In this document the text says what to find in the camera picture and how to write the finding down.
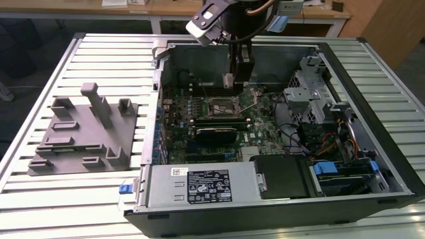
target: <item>metal bracket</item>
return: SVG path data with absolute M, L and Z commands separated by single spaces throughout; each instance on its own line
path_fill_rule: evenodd
M 167 40 L 155 40 L 153 46 L 152 46 L 152 56 L 155 59 L 152 61 L 152 66 L 157 66 L 159 65 L 157 60 L 160 60 L 164 56 L 169 55 L 167 50 L 168 50 L 168 41 Z
M 339 112 L 344 112 L 348 109 L 351 109 L 351 105 L 348 103 L 331 104 L 331 108 L 329 108 L 331 111 L 339 111 Z
M 235 82 L 235 78 L 233 78 L 233 74 L 227 73 L 223 76 L 223 85 L 225 89 L 232 89 L 233 88 L 233 82 Z
M 135 181 L 137 183 L 137 195 L 139 195 L 139 203 L 137 206 L 147 206 L 148 204 L 148 180 L 151 174 L 151 165 L 141 165 L 141 175 L 140 180 Z
M 257 184 L 259 184 L 260 192 L 265 192 L 267 191 L 267 183 L 265 183 L 265 179 L 264 179 L 264 174 L 263 173 L 257 173 Z

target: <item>blue latch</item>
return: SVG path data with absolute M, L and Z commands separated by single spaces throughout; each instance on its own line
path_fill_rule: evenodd
M 157 124 L 155 125 L 155 130 L 156 130 L 156 131 L 160 131 L 160 130 L 161 130 L 161 127 L 163 127 L 163 124 L 161 124 L 161 123 L 157 123 Z
M 161 136 L 161 133 L 159 131 L 153 133 L 153 138 L 155 139 L 160 139 L 160 136 Z
M 133 193 L 133 184 L 120 185 L 120 194 L 132 194 Z
M 156 150 L 152 151 L 152 158 L 153 160 L 157 160 L 160 157 L 160 152 L 157 152 Z
M 380 171 L 380 167 L 379 167 L 379 164 L 376 161 L 371 161 L 371 167 L 373 169 L 375 172 L 379 172 Z
M 323 173 L 339 173 L 337 166 L 333 162 L 317 162 L 313 165 L 316 175 Z
M 157 114 L 161 115 L 163 114 L 163 108 L 157 107 Z

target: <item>black plastic cover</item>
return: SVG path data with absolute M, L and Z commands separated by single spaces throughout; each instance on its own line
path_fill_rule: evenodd
M 304 155 L 257 155 L 251 158 L 256 172 L 264 175 L 267 191 L 263 199 L 319 197 L 309 166 Z

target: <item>power supply label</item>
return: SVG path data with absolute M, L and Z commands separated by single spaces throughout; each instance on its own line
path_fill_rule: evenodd
M 188 172 L 188 203 L 232 202 L 228 170 Z

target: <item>slatted metal platform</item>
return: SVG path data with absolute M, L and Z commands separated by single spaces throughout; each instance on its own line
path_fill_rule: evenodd
M 139 176 L 147 110 L 155 68 L 156 39 L 191 40 L 183 35 L 87 34 L 74 39 L 0 163 L 0 238 L 144 238 L 123 210 L 135 195 L 118 194 L 125 180 Z M 417 174 L 425 180 L 425 109 L 367 43 L 341 38 L 257 37 L 261 42 L 328 42 L 381 119 Z M 80 96 L 84 82 L 96 82 L 110 103 L 131 98 L 139 104 L 131 170 L 30 177 L 26 172 L 50 119 L 54 98 Z M 343 90 L 336 90 L 344 99 Z M 191 238 L 424 238 L 425 205 L 383 211 L 356 223 L 261 230 Z

